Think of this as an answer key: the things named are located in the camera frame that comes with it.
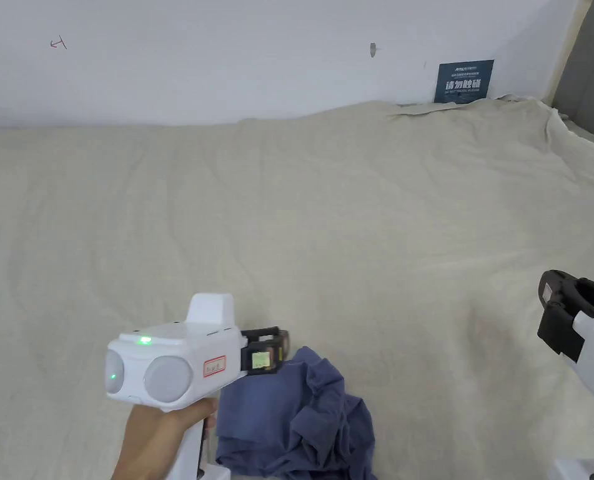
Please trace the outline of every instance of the blue sign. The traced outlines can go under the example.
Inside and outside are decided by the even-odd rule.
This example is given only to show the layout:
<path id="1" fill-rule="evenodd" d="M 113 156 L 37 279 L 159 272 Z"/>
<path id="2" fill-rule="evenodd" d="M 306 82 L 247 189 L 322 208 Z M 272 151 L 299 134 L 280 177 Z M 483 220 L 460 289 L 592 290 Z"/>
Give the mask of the blue sign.
<path id="1" fill-rule="evenodd" d="M 441 63 L 434 103 L 470 103 L 485 99 L 494 60 Z"/>

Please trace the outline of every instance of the black clip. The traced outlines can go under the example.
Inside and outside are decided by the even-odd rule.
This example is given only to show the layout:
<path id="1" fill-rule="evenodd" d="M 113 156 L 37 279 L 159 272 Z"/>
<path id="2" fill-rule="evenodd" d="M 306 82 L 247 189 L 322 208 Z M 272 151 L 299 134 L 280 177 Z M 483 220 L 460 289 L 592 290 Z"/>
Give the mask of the black clip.
<path id="1" fill-rule="evenodd" d="M 544 308 L 538 337 L 557 354 L 578 361 L 585 340 L 572 324 L 579 312 L 594 318 L 594 282 L 561 270 L 548 270 L 541 275 L 538 297 Z"/>
<path id="2" fill-rule="evenodd" d="M 248 345 L 241 349 L 241 370 L 248 375 L 276 373 L 290 353 L 290 335 L 278 326 L 242 330 Z"/>

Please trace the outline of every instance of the white sheet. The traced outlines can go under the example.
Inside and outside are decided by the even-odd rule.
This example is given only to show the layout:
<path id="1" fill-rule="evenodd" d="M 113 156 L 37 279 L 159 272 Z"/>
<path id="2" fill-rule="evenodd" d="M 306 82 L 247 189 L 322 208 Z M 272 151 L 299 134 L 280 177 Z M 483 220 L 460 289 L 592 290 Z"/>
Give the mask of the white sheet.
<path id="1" fill-rule="evenodd" d="M 196 291 L 341 370 L 381 480 L 594 455 L 594 399 L 536 335 L 544 270 L 594 279 L 594 144 L 536 101 L 405 111 L 0 131 L 0 479 L 109 478 L 106 344 Z"/>

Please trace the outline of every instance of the white plastic casing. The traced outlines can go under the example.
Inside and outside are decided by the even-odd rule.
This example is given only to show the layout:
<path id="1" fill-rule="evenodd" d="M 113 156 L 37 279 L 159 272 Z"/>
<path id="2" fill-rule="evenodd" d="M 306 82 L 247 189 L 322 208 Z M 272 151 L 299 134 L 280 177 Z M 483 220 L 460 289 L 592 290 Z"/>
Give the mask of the white plastic casing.
<path id="1" fill-rule="evenodd" d="M 184 408 L 242 377 L 241 349 L 246 340 L 235 325 L 234 302 L 229 294 L 200 293 L 192 297 L 185 322 L 174 322 L 125 332 L 108 345 L 106 385 L 110 398 L 130 403 L 159 407 L 164 410 Z M 166 365 L 166 359 L 178 359 Z M 116 386 L 121 370 L 121 388 L 108 389 L 110 381 Z M 176 397 L 173 401 L 157 398 Z"/>

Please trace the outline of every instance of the human hand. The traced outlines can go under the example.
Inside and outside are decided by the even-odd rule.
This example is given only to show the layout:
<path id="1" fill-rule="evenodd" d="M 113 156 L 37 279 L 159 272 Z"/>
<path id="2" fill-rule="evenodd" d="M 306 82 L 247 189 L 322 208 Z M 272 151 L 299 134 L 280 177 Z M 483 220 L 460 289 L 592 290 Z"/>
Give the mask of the human hand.
<path id="1" fill-rule="evenodd" d="M 206 428 L 214 427 L 212 415 L 217 407 L 216 398 L 201 399 L 165 413 L 159 408 L 135 405 L 126 422 L 111 480 L 164 480 L 186 430 L 203 419 L 207 419 Z"/>

